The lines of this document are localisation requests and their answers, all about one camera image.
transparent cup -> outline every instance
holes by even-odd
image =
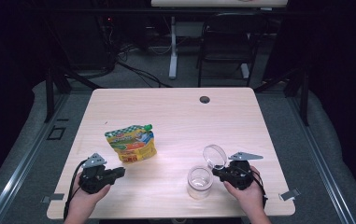
[[[213,183],[212,172],[205,166],[194,166],[187,175],[187,191],[194,199],[204,199],[209,195]]]

human hand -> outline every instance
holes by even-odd
[[[254,166],[250,166],[250,169],[260,175],[259,171]],[[260,177],[257,175],[254,175],[254,177],[260,181]],[[252,224],[271,223],[263,209],[262,190],[255,181],[244,190],[234,188],[227,181],[224,181],[223,184],[227,188],[227,191],[238,200],[239,205]]]
[[[74,196],[70,201],[69,212],[66,220],[64,221],[65,224],[85,223],[93,212],[96,204],[107,195],[111,187],[110,185],[106,185],[97,193],[89,194],[79,187],[78,182],[80,176],[81,173],[76,175],[72,191],[73,193],[76,193],[74,193]]]

cable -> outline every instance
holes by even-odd
[[[82,164],[84,164],[85,161],[82,161],[76,168],[75,173],[73,173],[72,182],[70,183],[69,195],[67,196],[66,203],[64,204],[64,220],[66,220],[67,214],[69,213],[70,201],[72,201],[73,196],[75,196],[76,192],[80,189],[80,187],[78,187],[78,189],[76,189],[76,191],[72,194],[73,186],[74,186],[75,180],[76,180],[76,175],[78,174],[78,169]]]
[[[145,72],[143,70],[140,70],[140,69],[137,69],[137,68],[133,68],[125,63],[121,63],[121,62],[117,62],[117,64],[121,65],[122,67],[128,69],[128,70],[131,70],[135,73],[137,73],[139,75],[140,78],[142,78],[142,80],[149,85],[149,87],[151,87],[151,85],[144,79],[147,78],[147,79],[150,79],[151,81],[154,81],[156,83],[158,83],[158,88],[161,88],[162,86],[165,86],[167,88],[172,88],[172,86],[169,86],[167,84],[164,84],[163,82],[160,81],[160,79],[158,79],[156,76],[148,73],[148,72]]]

container lid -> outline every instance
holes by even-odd
[[[204,148],[204,159],[211,169],[221,170],[227,163],[227,156],[224,150],[216,145],[209,145]]]

wooden table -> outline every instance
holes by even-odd
[[[210,102],[201,103],[201,96],[209,97]],[[104,133],[134,124],[152,124],[157,154],[124,164]],[[93,218],[244,216],[216,176],[207,198],[195,200],[187,193],[187,173],[195,165],[206,166],[203,148],[210,144],[222,147],[227,156],[237,151],[263,156],[250,164],[262,174],[269,198],[266,214],[294,213],[293,202],[278,197],[288,187],[253,90],[174,88],[94,91],[55,190],[64,199],[52,201],[47,215],[63,217],[75,168],[97,152],[107,160],[107,169],[123,166],[126,173],[98,203]]]

